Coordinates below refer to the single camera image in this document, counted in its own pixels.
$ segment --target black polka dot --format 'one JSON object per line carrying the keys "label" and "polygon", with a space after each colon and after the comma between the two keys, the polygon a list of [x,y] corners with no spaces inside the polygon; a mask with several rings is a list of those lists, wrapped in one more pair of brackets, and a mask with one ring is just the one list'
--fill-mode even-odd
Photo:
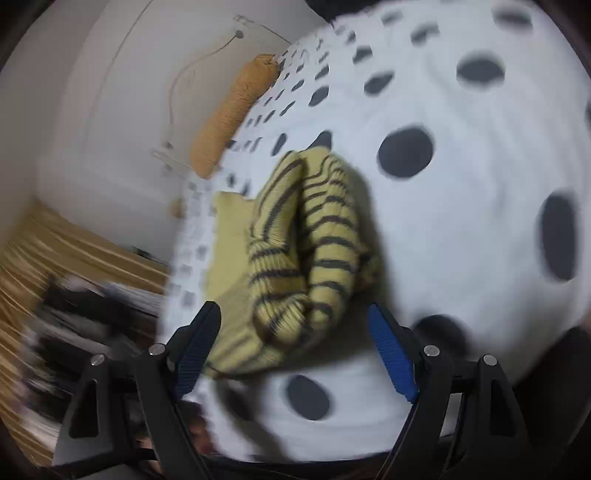
{"label": "black polka dot", "polygon": [[281,111],[281,113],[279,114],[279,116],[283,116],[283,115],[285,115],[285,114],[287,113],[287,111],[288,111],[288,110],[289,110],[291,107],[293,107],[293,106],[294,106],[294,103],[295,103],[295,102],[291,102],[289,105],[287,105],[287,106],[286,106],[286,107],[285,107],[285,108],[284,108],[284,109]]}
{"label": "black polka dot", "polygon": [[318,80],[321,79],[322,77],[326,76],[329,72],[329,66],[325,65],[324,67],[322,67],[322,70],[319,71],[316,76],[314,77],[314,80]]}
{"label": "black polka dot", "polygon": [[295,375],[287,384],[291,408],[307,420],[322,420],[330,411],[330,398],[320,385],[303,375]]}
{"label": "black polka dot", "polygon": [[268,122],[268,121],[271,119],[271,117],[272,117],[273,115],[275,115],[275,111],[274,111],[274,110],[271,110],[271,111],[269,112],[269,115],[267,115],[267,116],[265,117],[265,119],[263,120],[263,123],[264,123],[264,124],[266,124],[266,123],[267,123],[267,122]]}
{"label": "black polka dot", "polygon": [[373,54],[371,47],[357,47],[355,57],[353,57],[353,63],[357,64],[360,61],[370,58]]}
{"label": "black polka dot", "polygon": [[505,67],[491,53],[473,53],[458,63],[457,78],[473,85],[488,86],[505,80]]}
{"label": "black polka dot", "polygon": [[291,91],[295,92],[298,88],[300,88],[304,84],[304,80],[300,80],[296,83],[293,87],[291,87]]}
{"label": "black polka dot", "polygon": [[227,382],[219,382],[217,391],[220,401],[230,413],[241,420],[252,421],[254,418],[252,411],[242,394],[232,388]]}
{"label": "black polka dot", "polygon": [[251,153],[253,153],[253,152],[256,150],[256,148],[258,147],[258,144],[259,144],[259,142],[261,141],[261,138],[262,138],[262,137],[258,137],[258,138],[257,138],[257,139],[254,141],[254,143],[252,144],[252,147],[251,147]]}
{"label": "black polka dot", "polygon": [[573,197],[554,192],[542,207],[540,237],[545,266],[558,280],[568,281],[575,276],[576,230]]}
{"label": "black polka dot", "polygon": [[179,285],[178,283],[171,283],[168,286],[168,293],[169,295],[178,295],[178,293],[181,291],[181,285]]}
{"label": "black polka dot", "polygon": [[192,291],[186,291],[183,295],[183,307],[190,309],[195,306],[197,296]]}
{"label": "black polka dot", "polygon": [[328,87],[328,85],[324,85],[312,94],[312,98],[310,99],[310,103],[308,103],[308,105],[309,106],[316,106],[320,102],[322,102],[326,97],[328,97],[328,95],[329,95],[329,87]]}
{"label": "black polka dot", "polygon": [[287,135],[285,135],[285,134],[279,135],[279,138],[277,139],[277,142],[275,143],[273,150],[271,150],[271,156],[274,157],[275,155],[277,155],[279,153],[279,150],[281,150],[281,147],[283,147],[286,140],[287,140]]}
{"label": "black polka dot", "polygon": [[587,108],[585,109],[585,120],[587,120],[587,127],[591,129],[591,102],[587,102]]}
{"label": "black polka dot", "polygon": [[205,245],[199,245],[195,250],[195,255],[197,256],[198,260],[205,260],[205,256],[207,255],[207,247]]}
{"label": "black polka dot", "polygon": [[391,25],[402,18],[402,12],[390,12],[382,16],[384,26]]}
{"label": "black polka dot", "polygon": [[332,132],[330,130],[324,130],[320,135],[318,135],[318,137],[316,137],[316,140],[314,140],[308,148],[319,146],[326,147],[329,150],[332,149]]}
{"label": "black polka dot", "polygon": [[455,358],[465,358],[469,348],[459,322],[446,315],[431,315],[419,320],[413,332],[423,345],[436,345]]}
{"label": "black polka dot", "polygon": [[439,26],[436,23],[429,23],[418,27],[411,35],[410,41],[415,47],[425,45],[429,37],[439,35]]}
{"label": "black polka dot", "polygon": [[394,78],[394,72],[382,72],[372,76],[367,82],[365,82],[365,93],[367,95],[378,95],[384,90],[390,81]]}
{"label": "black polka dot", "polygon": [[190,277],[193,275],[193,267],[191,265],[183,264],[178,269],[178,272],[185,277]]}
{"label": "black polka dot", "polygon": [[493,17],[499,27],[520,31],[529,31],[532,29],[530,15],[520,10],[500,8],[493,12]]}
{"label": "black polka dot", "polygon": [[378,150],[383,171],[399,179],[409,179],[433,158],[433,140],[423,127],[411,126],[389,134]]}
{"label": "black polka dot", "polygon": [[240,195],[242,195],[243,197],[246,197],[248,195],[248,192],[251,191],[251,183],[249,181],[246,181],[244,186],[242,187],[242,190],[240,191]]}

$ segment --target white wall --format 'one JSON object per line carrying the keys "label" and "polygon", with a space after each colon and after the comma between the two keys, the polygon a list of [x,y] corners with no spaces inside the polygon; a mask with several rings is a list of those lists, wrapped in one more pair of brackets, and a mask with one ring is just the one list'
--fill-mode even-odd
{"label": "white wall", "polygon": [[51,135],[60,96],[108,0],[57,0],[0,72],[0,241],[32,201],[35,159]]}
{"label": "white wall", "polygon": [[290,41],[323,21],[303,0],[154,0],[105,80],[148,2],[110,1],[89,33],[52,140],[39,156],[37,191],[71,221],[169,260],[178,228],[169,207],[181,178],[166,173],[150,149],[163,140],[171,72],[232,28],[234,15]]}

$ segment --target yellow cloth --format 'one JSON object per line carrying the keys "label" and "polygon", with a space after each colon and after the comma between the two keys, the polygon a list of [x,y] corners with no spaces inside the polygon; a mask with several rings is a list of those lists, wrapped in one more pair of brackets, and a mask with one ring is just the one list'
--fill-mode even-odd
{"label": "yellow cloth", "polygon": [[374,281],[343,162],[324,147],[283,157],[254,205],[221,193],[216,208],[206,291],[222,310],[213,377],[300,355],[340,321],[354,289]]}
{"label": "yellow cloth", "polygon": [[0,248],[0,416],[19,447],[35,463],[51,452],[20,424],[13,395],[22,321],[45,290],[49,274],[98,282],[113,280],[163,293],[166,267],[141,258],[80,228],[36,203]]}
{"label": "yellow cloth", "polygon": [[193,169],[208,178],[220,160],[226,144],[246,118],[256,100],[277,80],[279,67],[273,55],[257,55],[246,63],[224,101],[202,126],[191,147]]}

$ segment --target blanket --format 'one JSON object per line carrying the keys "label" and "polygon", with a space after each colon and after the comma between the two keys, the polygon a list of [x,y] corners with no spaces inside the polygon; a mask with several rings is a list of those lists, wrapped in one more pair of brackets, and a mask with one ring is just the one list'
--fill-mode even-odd
{"label": "blanket", "polygon": [[[376,262],[359,238],[345,165],[326,147],[283,156],[252,206],[233,195],[216,208],[208,293],[230,284],[208,295],[222,309],[211,376],[268,369],[308,350],[339,323],[353,291],[374,281]],[[237,217],[249,210],[245,229]],[[234,268],[221,265],[229,258]]]}
{"label": "blanket", "polygon": [[[287,151],[321,142],[346,159],[383,276],[313,353],[249,378],[202,379],[193,398],[232,459],[361,458],[392,448],[411,407],[366,338],[372,301],[405,327],[445,317],[473,358],[494,355],[512,382],[584,315],[591,83],[543,12],[506,0],[381,2],[311,32],[277,62],[284,71],[220,170],[187,179],[161,338],[205,300],[213,195],[256,197]],[[237,398],[245,408],[233,408]]]}

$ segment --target bed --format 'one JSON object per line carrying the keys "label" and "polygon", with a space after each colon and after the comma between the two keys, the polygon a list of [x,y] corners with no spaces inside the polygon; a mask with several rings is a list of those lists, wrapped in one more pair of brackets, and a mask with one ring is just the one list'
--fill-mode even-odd
{"label": "bed", "polygon": [[365,333],[371,301],[410,327],[450,319],[470,355],[491,353],[513,382],[588,309],[591,80],[542,10],[506,0],[383,2],[277,61],[217,172],[187,178],[160,336],[207,300],[215,193],[253,198],[285,153],[326,146],[349,166],[379,288],[322,353],[200,379],[189,399],[230,458],[367,457],[391,448],[410,410]]}

